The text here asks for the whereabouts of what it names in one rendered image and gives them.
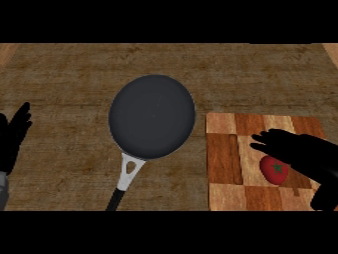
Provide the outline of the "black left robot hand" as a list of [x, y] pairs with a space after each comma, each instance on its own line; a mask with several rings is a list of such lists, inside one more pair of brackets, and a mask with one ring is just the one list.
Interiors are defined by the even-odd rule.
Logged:
[[18, 109], [12, 120], [0, 113], [0, 172], [11, 174], [20, 153], [20, 146], [26, 139], [33, 122], [30, 121], [30, 103]]

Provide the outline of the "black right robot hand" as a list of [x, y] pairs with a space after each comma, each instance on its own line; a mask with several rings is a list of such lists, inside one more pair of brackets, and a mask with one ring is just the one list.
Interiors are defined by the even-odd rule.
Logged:
[[252, 137], [256, 150], [289, 163], [320, 182], [311, 207], [333, 211], [338, 205], [338, 145], [309, 134], [294, 134], [281, 129], [269, 129]]

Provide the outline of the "red tomato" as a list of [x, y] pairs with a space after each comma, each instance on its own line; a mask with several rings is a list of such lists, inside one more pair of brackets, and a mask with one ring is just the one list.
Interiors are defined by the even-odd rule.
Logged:
[[263, 156], [259, 161], [259, 169], [265, 179], [275, 185], [286, 182], [290, 166], [272, 156]]

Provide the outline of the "wooden patchwork cutting board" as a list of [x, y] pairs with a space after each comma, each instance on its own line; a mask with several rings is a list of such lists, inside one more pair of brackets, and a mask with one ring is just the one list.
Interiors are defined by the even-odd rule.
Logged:
[[315, 117], [210, 112], [206, 119], [210, 211], [312, 211], [320, 183], [289, 170], [274, 185], [259, 170], [252, 134], [269, 128], [327, 138]]

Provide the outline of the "dark grey frying pan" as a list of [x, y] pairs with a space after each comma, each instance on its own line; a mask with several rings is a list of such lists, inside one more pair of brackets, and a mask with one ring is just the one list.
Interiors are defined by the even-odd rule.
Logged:
[[122, 169], [107, 211], [117, 210], [145, 162], [169, 156], [187, 143], [196, 120], [196, 101], [175, 78], [145, 75], [117, 92], [108, 130], [122, 151]]

